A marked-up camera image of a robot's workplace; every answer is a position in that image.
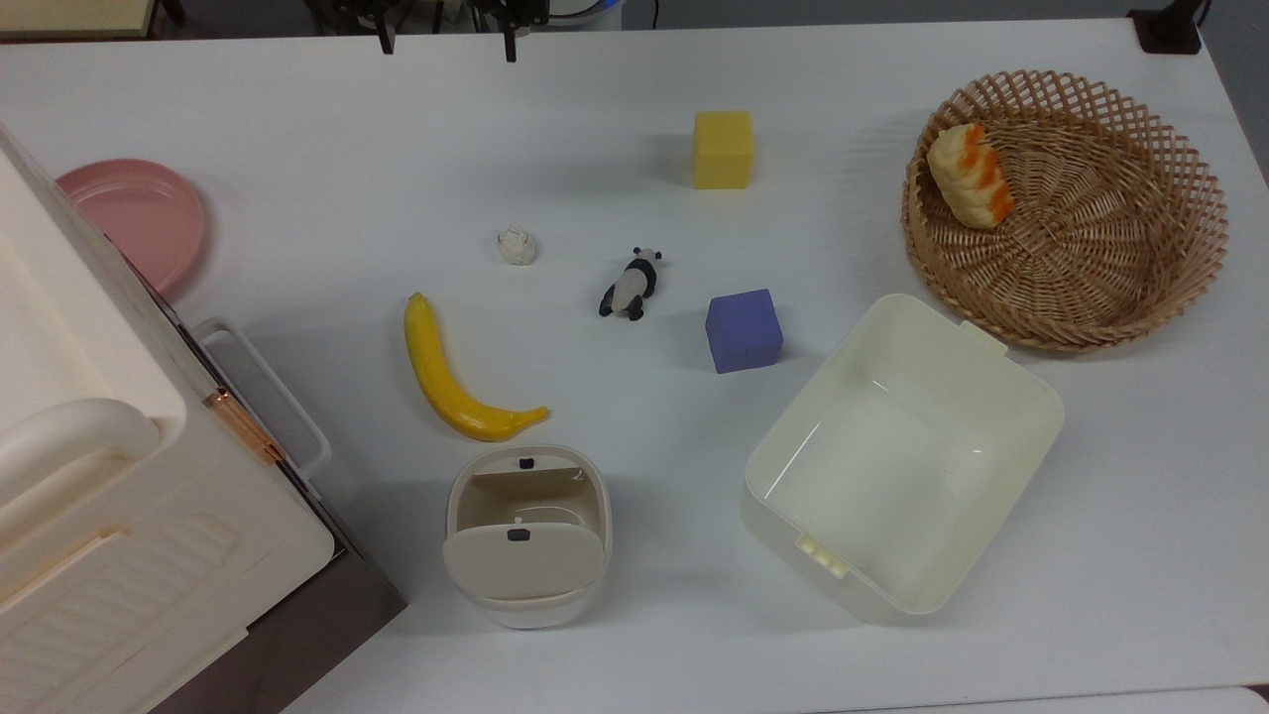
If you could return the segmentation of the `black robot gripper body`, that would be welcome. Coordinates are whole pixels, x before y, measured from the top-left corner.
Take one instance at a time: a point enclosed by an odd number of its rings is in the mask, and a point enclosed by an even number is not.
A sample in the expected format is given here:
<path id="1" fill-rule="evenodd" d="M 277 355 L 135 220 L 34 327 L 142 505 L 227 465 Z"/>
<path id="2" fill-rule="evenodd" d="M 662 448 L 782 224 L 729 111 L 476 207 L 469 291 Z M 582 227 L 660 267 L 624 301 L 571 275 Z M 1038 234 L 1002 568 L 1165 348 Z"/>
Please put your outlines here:
<path id="1" fill-rule="evenodd" d="M 336 1 L 335 18 L 350 20 L 357 27 L 377 29 L 378 27 L 398 27 L 404 15 L 416 1 Z M 513 29 L 543 27 L 548 22 L 548 1 L 456 1 L 459 6 L 475 9 L 481 15 L 489 15 L 504 27 Z"/>

